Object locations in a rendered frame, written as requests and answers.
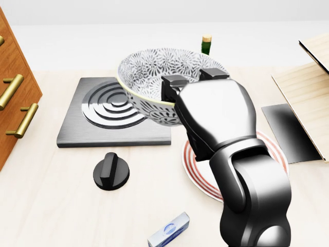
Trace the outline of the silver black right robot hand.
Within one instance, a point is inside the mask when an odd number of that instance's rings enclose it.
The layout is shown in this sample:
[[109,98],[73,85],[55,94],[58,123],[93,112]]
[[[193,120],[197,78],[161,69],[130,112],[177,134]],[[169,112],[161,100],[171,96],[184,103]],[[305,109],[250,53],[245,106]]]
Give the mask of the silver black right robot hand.
[[202,68],[196,82],[162,76],[161,98],[174,103],[197,161],[235,142],[256,137],[256,112],[246,89],[219,68]]

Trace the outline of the black white patterned bowl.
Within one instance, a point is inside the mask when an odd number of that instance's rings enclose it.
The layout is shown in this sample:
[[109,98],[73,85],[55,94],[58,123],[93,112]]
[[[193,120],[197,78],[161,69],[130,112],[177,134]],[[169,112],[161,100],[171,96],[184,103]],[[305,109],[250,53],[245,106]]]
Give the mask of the black white patterned bowl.
[[139,50],[124,58],[117,69],[117,80],[129,103],[147,119],[160,125],[181,124],[174,104],[162,101],[162,76],[180,75],[196,82],[202,68],[226,69],[209,55],[178,48]]

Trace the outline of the white plate with red rings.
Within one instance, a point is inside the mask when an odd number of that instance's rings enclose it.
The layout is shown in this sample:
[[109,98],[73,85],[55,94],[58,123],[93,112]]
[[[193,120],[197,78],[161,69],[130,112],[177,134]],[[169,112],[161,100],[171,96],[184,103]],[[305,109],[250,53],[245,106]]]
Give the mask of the white plate with red rings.
[[[279,145],[260,130],[257,130],[257,138],[265,143],[270,156],[283,167],[287,175],[290,175],[288,160]],[[182,165],[186,174],[203,193],[217,201],[223,202],[222,194],[211,171],[209,162],[197,162],[195,157],[196,155],[189,141],[186,140],[181,151]]]

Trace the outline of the flat dark stove plate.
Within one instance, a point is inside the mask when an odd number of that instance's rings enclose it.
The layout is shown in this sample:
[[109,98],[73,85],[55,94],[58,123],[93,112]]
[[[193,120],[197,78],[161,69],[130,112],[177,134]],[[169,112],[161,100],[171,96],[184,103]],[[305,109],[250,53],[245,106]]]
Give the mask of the flat dark stove plate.
[[57,137],[59,148],[170,144],[171,129],[138,113],[114,77],[80,79]]

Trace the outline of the green bottle with cork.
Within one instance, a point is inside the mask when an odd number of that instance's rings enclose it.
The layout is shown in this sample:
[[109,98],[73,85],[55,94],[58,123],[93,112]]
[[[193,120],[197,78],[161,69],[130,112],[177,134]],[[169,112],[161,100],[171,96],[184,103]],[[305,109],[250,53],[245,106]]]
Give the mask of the green bottle with cork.
[[201,44],[201,53],[209,55],[210,47],[211,47],[212,35],[211,34],[204,34],[202,37],[202,44]]

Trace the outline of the pale wooden rack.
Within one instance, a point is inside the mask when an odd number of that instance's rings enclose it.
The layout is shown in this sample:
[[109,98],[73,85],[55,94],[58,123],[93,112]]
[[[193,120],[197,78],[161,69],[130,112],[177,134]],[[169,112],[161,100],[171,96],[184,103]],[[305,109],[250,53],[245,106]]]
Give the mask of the pale wooden rack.
[[329,33],[299,44],[313,61],[273,75],[286,102],[262,111],[289,163],[329,164]]

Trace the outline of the round black stove knob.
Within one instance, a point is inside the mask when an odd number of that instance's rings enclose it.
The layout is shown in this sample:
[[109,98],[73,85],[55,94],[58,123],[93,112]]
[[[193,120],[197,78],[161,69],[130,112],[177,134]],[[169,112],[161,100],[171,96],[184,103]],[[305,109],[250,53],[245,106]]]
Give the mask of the round black stove knob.
[[103,190],[116,190],[126,184],[130,176],[127,162],[114,152],[105,155],[94,168],[93,179]]

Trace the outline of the blue white printed box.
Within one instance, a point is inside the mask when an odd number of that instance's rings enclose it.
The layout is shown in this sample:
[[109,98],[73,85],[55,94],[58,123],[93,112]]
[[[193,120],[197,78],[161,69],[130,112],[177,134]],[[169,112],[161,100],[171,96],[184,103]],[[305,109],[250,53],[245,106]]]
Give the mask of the blue white printed box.
[[178,235],[185,231],[190,222],[190,217],[186,212],[181,213],[164,227],[148,238],[149,247],[164,247]]

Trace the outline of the wooden cabinet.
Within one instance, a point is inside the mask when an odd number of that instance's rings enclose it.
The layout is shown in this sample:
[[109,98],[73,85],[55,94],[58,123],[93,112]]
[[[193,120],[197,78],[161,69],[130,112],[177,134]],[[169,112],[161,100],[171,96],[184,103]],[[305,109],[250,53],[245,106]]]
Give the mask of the wooden cabinet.
[[25,135],[41,89],[0,7],[0,171]]

